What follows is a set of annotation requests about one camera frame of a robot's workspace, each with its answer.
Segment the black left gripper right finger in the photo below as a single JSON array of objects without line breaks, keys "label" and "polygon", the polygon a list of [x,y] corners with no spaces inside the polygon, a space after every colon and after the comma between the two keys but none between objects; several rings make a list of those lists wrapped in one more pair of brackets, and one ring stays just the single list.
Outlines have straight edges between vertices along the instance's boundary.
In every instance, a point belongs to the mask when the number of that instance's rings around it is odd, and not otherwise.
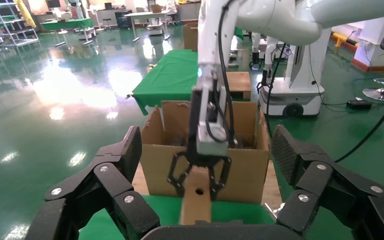
[{"label": "black left gripper right finger", "polygon": [[332,212],[356,240],[384,240],[384,186],[332,160],[318,145],[275,127],[271,152],[293,192],[276,223],[300,239],[319,208]]}]

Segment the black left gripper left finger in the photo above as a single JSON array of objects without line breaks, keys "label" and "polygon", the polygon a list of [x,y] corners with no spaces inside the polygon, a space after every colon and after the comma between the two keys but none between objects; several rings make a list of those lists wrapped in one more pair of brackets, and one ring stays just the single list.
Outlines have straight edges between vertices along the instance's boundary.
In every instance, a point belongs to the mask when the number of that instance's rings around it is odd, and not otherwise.
[{"label": "black left gripper left finger", "polygon": [[77,240],[92,216],[106,210],[126,240],[140,240],[160,219],[132,185],[142,155],[140,128],[101,147],[88,166],[51,187],[27,240]]}]

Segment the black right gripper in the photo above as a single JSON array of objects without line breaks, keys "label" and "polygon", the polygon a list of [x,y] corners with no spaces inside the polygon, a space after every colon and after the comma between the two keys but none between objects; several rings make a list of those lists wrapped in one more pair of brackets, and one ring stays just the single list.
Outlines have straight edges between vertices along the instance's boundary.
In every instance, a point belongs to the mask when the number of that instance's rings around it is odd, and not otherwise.
[{"label": "black right gripper", "polygon": [[[184,182],[186,177],[189,175],[192,166],[209,167],[210,199],[214,201],[216,200],[219,191],[226,186],[232,160],[228,156],[203,155],[197,152],[197,134],[201,101],[202,90],[193,90],[189,106],[187,149],[186,151],[177,152],[173,155],[167,175],[167,182],[175,188],[177,196],[183,198],[185,194]],[[178,178],[175,178],[174,172],[180,157],[186,158],[187,168],[179,175]],[[219,178],[216,178],[215,166],[220,162],[222,162],[222,168]]]}]

